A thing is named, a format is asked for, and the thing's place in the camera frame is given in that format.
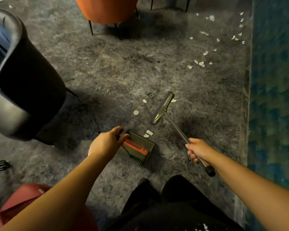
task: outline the orange chair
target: orange chair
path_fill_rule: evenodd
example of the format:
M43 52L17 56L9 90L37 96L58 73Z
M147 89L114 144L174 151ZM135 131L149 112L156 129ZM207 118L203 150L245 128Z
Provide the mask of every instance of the orange chair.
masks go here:
M115 24L119 39L121 40L117 23L126 21L133 16L138 0L76 0L83 15L89 20L91 34L93 35L91 21L100 24Z
M0 228L51 187L44 184L24 184L16 190L0 210ZM97 231L98 226L89 209L79 212L72 231Z

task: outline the paper scrap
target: paper scrap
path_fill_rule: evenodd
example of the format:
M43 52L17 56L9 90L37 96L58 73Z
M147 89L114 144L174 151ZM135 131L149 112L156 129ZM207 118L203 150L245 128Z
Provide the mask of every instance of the paper scrap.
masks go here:
M209 34L208 33L205 33L205 32L200 32L201 34L205 34L205 35L207 35L207 36L209 36Z
M151 132L151 131L149 131L149 130L147 130L147 134L149 134L149 135L153 135L153 132Z

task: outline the left hand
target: left hand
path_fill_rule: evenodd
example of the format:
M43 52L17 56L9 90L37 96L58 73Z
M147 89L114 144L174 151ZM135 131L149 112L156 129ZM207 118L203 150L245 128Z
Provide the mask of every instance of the left hand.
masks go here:
M122 126L117 126L109 132L100 133L95 140L93 140L88 156L94 155L98 158L104 159L107 163L115 156L118 149L124 143L125 139L129 136L125 134L116 140L115 135L123 131Z

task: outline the red chair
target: red chair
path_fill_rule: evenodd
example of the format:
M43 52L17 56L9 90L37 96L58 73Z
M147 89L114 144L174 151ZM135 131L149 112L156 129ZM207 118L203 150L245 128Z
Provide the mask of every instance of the red chair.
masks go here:
M16 190L0 210L0 228L51 187L44 184L24 184ZM98 231L95 218L84 206L79 212L72 231Z

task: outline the right hand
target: right hand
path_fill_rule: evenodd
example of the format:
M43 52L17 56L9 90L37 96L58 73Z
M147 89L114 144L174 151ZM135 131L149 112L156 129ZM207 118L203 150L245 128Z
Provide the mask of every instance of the right hand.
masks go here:
M210 147L205 141L200 139L189 138L190 144L186 144L186 148L189 149L187 154L195 163L198 162L197 156L206 161L210 161L210 156L217 153L212 147Z

